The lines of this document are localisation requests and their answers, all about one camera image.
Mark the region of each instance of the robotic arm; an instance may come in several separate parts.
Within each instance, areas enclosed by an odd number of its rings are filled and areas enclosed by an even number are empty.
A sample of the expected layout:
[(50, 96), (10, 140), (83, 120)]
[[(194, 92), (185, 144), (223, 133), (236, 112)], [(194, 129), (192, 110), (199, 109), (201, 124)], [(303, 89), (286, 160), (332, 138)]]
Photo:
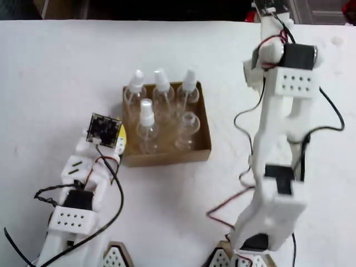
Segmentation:
[[(313, 69), (321, 64), (316, 47), (285, 42), (283, 33), (293, 21), (284, 5), (276, 1), (255, 3), (263, 41), (252, 59), (244, 62), (244, 72), (248, 86), (263, 94), (260, 126), (249, 158), (256, 187), (251, 204), (229, 234), (235, 250), (254, 254), (278, 250), (306, 208), (303, 181), (295, 166), (299, 165), (300, 143), (309, 131), (312, 105), (319, 92)], [(285, 97), (293, 98), (287, 117), (282, 115)], [(290, 144), (291, 164), (267, 164), (271, 148), (283, 135)]]

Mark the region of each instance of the red wire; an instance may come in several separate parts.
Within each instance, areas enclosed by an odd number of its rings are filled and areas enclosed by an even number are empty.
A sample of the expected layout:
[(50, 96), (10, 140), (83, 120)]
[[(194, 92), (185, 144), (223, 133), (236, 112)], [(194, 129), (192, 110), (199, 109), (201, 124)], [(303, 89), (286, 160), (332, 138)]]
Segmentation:
[(237, 256), (239, 256), (240, 258), (242, 258), (242, 259), (244, 259), (244, 260), (249, 261), (249, 262), (250, 262), (250, 266), (249, 266), (249, 267), (252, 267), (252, 266), (253, 266), (254, 262), (253, 262), (251, 259), (246, 258), (246, 257), (244, 257), (244, 256), (241, 256), (240, 254), (237, 254)]
[[(107, 160), (114, 160), (114, 161), (119, 165), (119, 163), (117, 162), (117, 160), (116, 160), (114, 157), (104, 157), (104, 158), (107, 159)], [(88, 183), (89, 177), (91, 176), (91, 174), (92, 174), (92, 172), (93, 172), (94, 165), (95, 165), (95, 163), (98, 162), (99, 159), (101, 159), (101, 157), (97, 157), (97, 158), (95, 159), (94, 164), (93, 164), (93, 166), (92, 166), (90, 172), (88, 173), (88, 176), (87, 176), (86, 179), (85, 179), (85, 185)]]
[(237, 197), (243, 195), (244, 193), (246, 193), (247, 191), (250, 191), (251, 189), (255, 188), (254, 186), (250, 186), (250, 187), (247, 187), (245, 188), (243, 191), (240, 191), (236, 194), (234, 194), (233, 196), (229, 197), (228, 199), (226, 199), (223, 203), (219, 204), (217, 207), (209, 210), (207, 213), (206, 213), (206, 216), (208, 218), (210, 218), (211, 220), (214, 220), (214, 221), (218, 221), (219, 223), (222, 223), (228, 227), (230, 227), (231, 229), (235, 229), (235, 227), (231, 224), (229, 224), (228, 222), (226, 221), (223, 221), (219, 218), (216, 218), (216, 217), (213, 217), (211, 214), (220, 210), (222, 207), (224, 207), (226, 204), (228, 204), (229, 202), (231, 202), (232, 200), (236, 199)]

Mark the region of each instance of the black wire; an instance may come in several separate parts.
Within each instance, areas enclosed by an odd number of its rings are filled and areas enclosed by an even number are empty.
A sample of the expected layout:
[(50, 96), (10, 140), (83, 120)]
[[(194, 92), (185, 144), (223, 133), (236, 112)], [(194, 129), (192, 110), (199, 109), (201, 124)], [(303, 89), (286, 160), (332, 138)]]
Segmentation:
[(42, 264), (40, 267), (46, 267), (49, 266), (51, 263), (53, 263), (54, 261), (56, 261), (57, 259), (59, 259), (60, 257), (68, 254), (69, 252), (73, 251), (74, 249), (80, 247), (81, 245), (84, 245), (85, 243), (89, 242), (90, 240), (92, 240), (93, 238), (97, 237), (100, 233), (104, 232), (110, 225), (112, 225), (112, 223), (118, 218), (118, 216), (120, 215), (122, 208), (123, 208), (123, 200), (124, 200), (124, 196), (123, 196), (123, 189), (121, 187), (121, 184), (114, 172), (114, 170), (112, 169), (112, 167), (110, 166), (110, 164), (107, 162), (107, 160), (105, 159), (104, 155), (101, 153), (101, 151), (99, 150), (98, 145), (96, 145), (96, 150), (99, 152), (101, 158), (104, 161), (104, 164), (106, 165), (106, 167), (109, 169), (110, 173), (113, 175), (113, 178), (116, 181), (116, 184), (118, 186), (118, 189), (120, 191), (121, 194), (121, 203), (120, 203), (120, 207), (117, 211), (117, 213), (115, 214), (115, 216), (106, 224), (104, 225), (102, 228), (100, 228), (99, 230), (97, 230), (94, 234), (92, 234), (91, 236), (85, 238), (83, 241), (75, 244), (74, 246), (66, 249), (65, 251), (57, 254), (56, 256), (54, 256), (52, 259), (49, 259), (47, 262), (45, 262), (44, 264)]
[(56, 186), (50, 186), (47, 187), (45, 189), (40, 189), (37, 191), (37, 193), (35, 193), (34, 195), (34, 199), (38, 199), (39, 201), (43, 201), (49, 204), (52, 204), (53, 207), (56, 207), (58, 205), (57, 201), (54, 200), (53, 198), (49, 197), (47, 199), (45, 199), (44, 197), (39, 196), (41, 193), (46, 192), (46, 191), (51, 191), (51, 190), (55, 190), (55, 189), (59, 189), (59, 188), (64, 188), (64, 187), (75, 187), (77, 189), (80, 189), (80, 186), (78, 184), (69, 184), (69, 185), (56, 185)]
[(295, 234), (292, 233), (291, 238), (293, 239), (293, 263), (292, 267), (295, 267), (295, 260), (296, 260), (296, 240), (295, 240)]
[[(254, 111), (260, 104), (261, 104), (261, 101), (262, 101), (262, 98), (263, 98), (263, 94), (264, 94), (264, 91), (265, 91), (265, 86), (266, 86), (266, 78), (263, 78), (263, 88), (262, 88), (262, 92), (261, 92), (261, 96), (260, 96), (260, 99), (258, 100), (257, 104), (252, 107), (252, 108), (249, 108), (248, 110), (244, 110), (240, 113), (238, 113), (235, 118), (234, 118), (234, 126), (236, 129), (240, 130), (242, 133), (244, 133), (248, 139), (249, 139), (249, 144), (250, 144), (250, 152), (251, 152), (251, 155), (253, 154), (253, 148), (252, 148), (252, 138), (251, 138), (251, 135), (249, 132), (247, 132), (247, 130), (245, 130), (244, 128), (240, 127), (237, 123), (236, 123), (236, 120), (238, 119), (238, 117), (240, 117), (242, 114), (246, 114), (246, 113), (249, 113), (251, 111)], [(242, 173), (240, 173), (239, 175), (239, 180), (241, 182), (241, 184), (245, 187), (251, 187), (251, 185), (248, 185), (248, 184), (245, 184), (241, 179), (243, 176), (245, 176), (246, 174), (248, 174), (251, 170), (251, 166), (248, 167), (247, 170), (243, 171)]]
[(276, 13), (272, 12), (271, 15), (277, 19), (280, 24), (282, 24), (283, 30), (285, 30), (285, 32), (287, 33), (287, 35), (289, 36), (290, 40), (292, 43), (295, 43), (295, 39), (293, 37), (293, 34), (290, 32), (289, 28), (284, 24), (283, 21), (281, 21), (281, 19), (276, 15)]
[(343, 119), (343, 116), (341, 115), (340, 111), (338, 110), (338, 108), (335, 106), (335, 104), (333, 103), (333, 101), (329, 98), (329, 96), (323, 91), (323, 89), (320, 87), (319, 88), (319, 91), (320, 93), (322, 93), (322, 95), (325, 97), (325, 99), (329, 102), (329, 104), (331, 105), (331, 107), (333, 108), (333, 110), (335, 111), (335, 113), (338, 115), (338, 118), (340, 120), (340, 128), (336, 128), (336, 127), (333, 127), (333, 126), (318, 126), (316, 128), (313, 128), (311, 129), (305, 136), (304, 138), (299, 141), (299, 142), (292, 142), (292, 141), (289, 141), (291, 144), (300, 144), (301, 143), (301, 149), (300, 149), (300, 156), (298, 158), (298, 160), (296, 161), (295, 165), (294, 165), (294, 168), (293, 170), (295, 171), (296, 168), (298, 167), (298, 165), (300, 163), (303, 163), (303, 165), (301, 164), (301, 170), (300, 170), (300, 180), (302, 182), (304, 182), (304, 173), (305, 173), (305, 151), (306, 151), (306, 147), (308, 146), (308, 143), (310, 141), (310, 135), (312, 133), (315, 133), (317, 131), (320, 131), (320, 130), (333, 130), (333, 131), (343, 131), (345, 129), (345, 122), (344, 122), (344, 119)]
[(20, 251), (20, 249), (17, 247), (17, 245), (15, 244), (15, 242), (12, 240), (10, 234), (7, 232), (6, 227), (4, 227), (4, 233), (5, 233), (5, 237), (7, 238), (7, 240), (10, 242), (10, 244), (12, 245), (12, 247), (15, 249), (15, 251), (17, 252), (17, 254), (28, 264), (28, 266), (30, 267), (36, 267), (35, 265), (32, 264), (32, 262), (30, 262), (25, 255)]

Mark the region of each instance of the circuit board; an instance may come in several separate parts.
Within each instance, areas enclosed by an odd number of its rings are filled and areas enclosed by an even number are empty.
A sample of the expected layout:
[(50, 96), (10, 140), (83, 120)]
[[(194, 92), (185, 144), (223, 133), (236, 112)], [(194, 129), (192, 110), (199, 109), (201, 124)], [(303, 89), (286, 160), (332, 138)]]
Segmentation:
[(87, 141), (100, 139), (100, 145), (115, 148), (122, 121), (93, 113), (88, 129)]

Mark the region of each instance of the white tabletop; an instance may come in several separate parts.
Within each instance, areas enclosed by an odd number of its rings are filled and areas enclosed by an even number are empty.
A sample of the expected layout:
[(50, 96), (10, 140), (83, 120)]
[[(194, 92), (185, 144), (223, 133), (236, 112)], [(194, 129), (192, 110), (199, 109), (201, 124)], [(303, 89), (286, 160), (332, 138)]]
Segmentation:
[[(343, 133), (316, 133), (308, 148), (309, 204), (295, 229), (296, 265), (349, 266), (356, 248), (356, 28), (298, 25), (291, 30), (297, 42), (323, 48), (320, 84), (346, 123)], [(234, 129), (233, 117), (258, 100), (245, 84), (242, 61), (251, 57), (259, 33), (258, 24), (237, 22), (1, 21), (1, 227), (34, 259), (52, 211), (34, 200), (34, 193), (60, 183), (91, 113), (117, 114), (121, 88), (136, 68), (150, 83), (158, 67), (179, 81), (196, 64), (212, 139), (209, 160), (122, 166), (125, 206), (109, 232), (112, 240), (126, 244), (136, 266), (200, 266), (228, 232), (207, 219), (206, 211), (241, 189), (238, 174), (246, 168), (249, 145)], [(252, 134), (259, 111), (240, 120)], [(321, 96), (311, 117), (313, 125), (339, 123)], [(282, 143), (275, 152), (277, 158), (289, 156)], [(251, 194), (219, 215), (235, 223)], [(117, 189), (110, 188), (107, 218), (119, 199)], [(4, 237), (0, 246), (2, 266), (24, 265)], [(291, 239), (272, 256), (278, 266), (291, 266)]]

